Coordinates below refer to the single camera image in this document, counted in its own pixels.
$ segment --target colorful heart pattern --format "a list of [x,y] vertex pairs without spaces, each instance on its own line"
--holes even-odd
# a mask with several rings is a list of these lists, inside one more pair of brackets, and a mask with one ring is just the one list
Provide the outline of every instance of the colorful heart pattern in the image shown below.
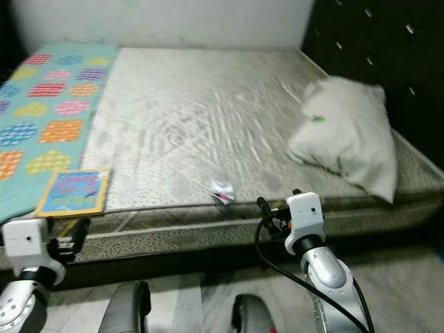
[[44,171],[65,170],[71,163],[71,158],[57,149],[51,149],[45,154],[32,159],[25,167],[28,174],[35,175]]
[[16,85],[4,85],[0,88],[0,97],[11,98],[20,92],[20,88]]
[[15,146],[26,141],[37,132],[37,126],[33,123],[18,123],[1,130],[0,146]]
[[83,57],[79,55],[66,55],[65,57],[61,57],[58,63],[61,65],[75,65],[82,61]]
[[85,97],[94,95],[99,87],[94,83],[81,83],[79,85],[74,85],[71,89],[71,95],[75,97]]
[[87,64],[90,66],[106,66],[110,63],[110,61],[107,58],[98,57],[98,58],[92,58],[89,59]]
[[22,158],[23,151],[0,152],[0,180],[12,177]]
[[10,105],[10,102],[8,102],[8,101],[0,101],[0,115],[2,115],[3,112],[6,111],[6,109],[8,108],[9,105]]
[[24,80],[27,78],[32,78],[37,73],[38,70],[34,67],[20,67],[11,76],[11,80]]
[[57,71],[49,71],[44,78],[47,80],[66,80],[70,76],[70,71],[67,71],[66,69],[59,69]]
[[104,69],[82,69],[77,76],[77,80],[100,81],[106,74]]
[[51,59],[50,54],[33,54],[24,61],[25,65],[43,65]]
[[60,116],[75,116],[89,109],[87,101],[66,101],[55,107],[55,113]]
[[29,97],[54,97],[58,96],[65,89],[64,83],[38,83],[28,93]]
[[40,144],[75,141],[80,135],[83,120],[51,121],[39,138]]
[[41,117],[48,111],[48,106],[42,102],[33,102],[14,111],[14,117]]

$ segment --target white pillow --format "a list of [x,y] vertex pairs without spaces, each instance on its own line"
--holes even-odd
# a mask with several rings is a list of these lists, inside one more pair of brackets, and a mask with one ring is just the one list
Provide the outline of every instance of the white pillow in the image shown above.
[[384,90],[330,77],[305,90],[307,121],[289,141],[298,162],[322,166],[393,203],[398,166]]

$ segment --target mattress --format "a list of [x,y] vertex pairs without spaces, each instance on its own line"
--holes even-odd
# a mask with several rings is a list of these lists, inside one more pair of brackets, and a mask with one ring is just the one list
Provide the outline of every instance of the mattress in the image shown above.
[[[291,161],[303,90],[326,75],[299,51],[121,49],[81,164],[112,169],[106,213],[78,260],[251,244],[256,198],[279,205],[295,188],[320,195],[331,237],[426,221],[443,204],[444,176],[395,131],[394,205]],[[232,184],[235,203],[214,201],[214,180]],[[69,220],[55,225],[69,235]]]

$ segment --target black cable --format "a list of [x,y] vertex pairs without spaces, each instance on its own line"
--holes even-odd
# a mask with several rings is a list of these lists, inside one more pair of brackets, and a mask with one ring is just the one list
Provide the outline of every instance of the black cable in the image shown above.
[[367,320],[368,330],[370,333],[375,333],[375,327],[373,326],[372,317],[370,316],[370,311],[368,310],[366,299],[364,298],[364,294],[362,293],[361,287],[353,278],[353,285],[355,286],[356,292],[358,293],[359,299],[361,300],[362,307],[364,309],[364,316]]
[[282,267],[279,267],[277,265],[275,265],[273,262],[271,262],[267,257],[265,257],[265,255],[262,253],[261,249],[259,248],[259,235],[262,229],[262,226],[264,225],[264,223],[268,220],[271,219],[271,216],[267,216],[264,217],[259,224],[257,225],[256,228],[256,233],[255,233],[255,247],[256,247],[256,251],[257,254],[261,257],[262,260],[264,260],[264,262],[269,265],[272,269],[274,269],[275,271],[277,271],[278,273],[283,274],[284,276],[286,276],[287,278],[289,278],[290,280],[296,282],[297,284],[301,285],[302,287],[306,288],[306,290],[308,290],[309,292],[315,294],[316,296],[318,296],[319,298],[322,298],[325,302],[327,302],[328,304],[330,304],[331,306],[333,306],[335,309],[337,309],[339,312],[341,312],[345,317],[347,317],[352,323],[354,323],[362,332],[364,333],[373,333],[373,332],[369,332],[366,327],[364,325],[362,325],[362,323],[357,320],[349,311],[347,311],[346,309],[344,309],[340,304],[338,304],[337,302],[335,302],[333,299],[331,299],[330,297],[328,297],[327,295],[325,295],[324,293],[320,292],[318,289],[316,289],[315,287],[313,287],[312,285],[308,284],[307,282],[305,282],[304,280],[301,280],[299,277],[294,276],[293,274],[291,274],[290,272],[286,271],[285,269],[283,269]]

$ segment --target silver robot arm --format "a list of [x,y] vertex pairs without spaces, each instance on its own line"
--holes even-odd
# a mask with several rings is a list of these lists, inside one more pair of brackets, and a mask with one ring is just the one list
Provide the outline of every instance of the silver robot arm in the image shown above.
[[46,322],[49,289],[63,281],[65,264],[82,248],[89,219],[81,218],[69,243],[49,238],[45,219],[11,221],[2,227],[6,256],[17,281],[0,295],[0,332],[36,333]]
[[[350,312],[368,330],[364,307],[354,285],[350,269],[324,245],[324,218],[317,194],[293,191],[288,207],[270,210],[263,198],[257,203],[265,227],[272,238],[290,229],[284,245],[288,253],[300,260],[306,282]],[[314,322],[319,333],[362,332],[351,320],[317,295],[309,292],[314,302]]]

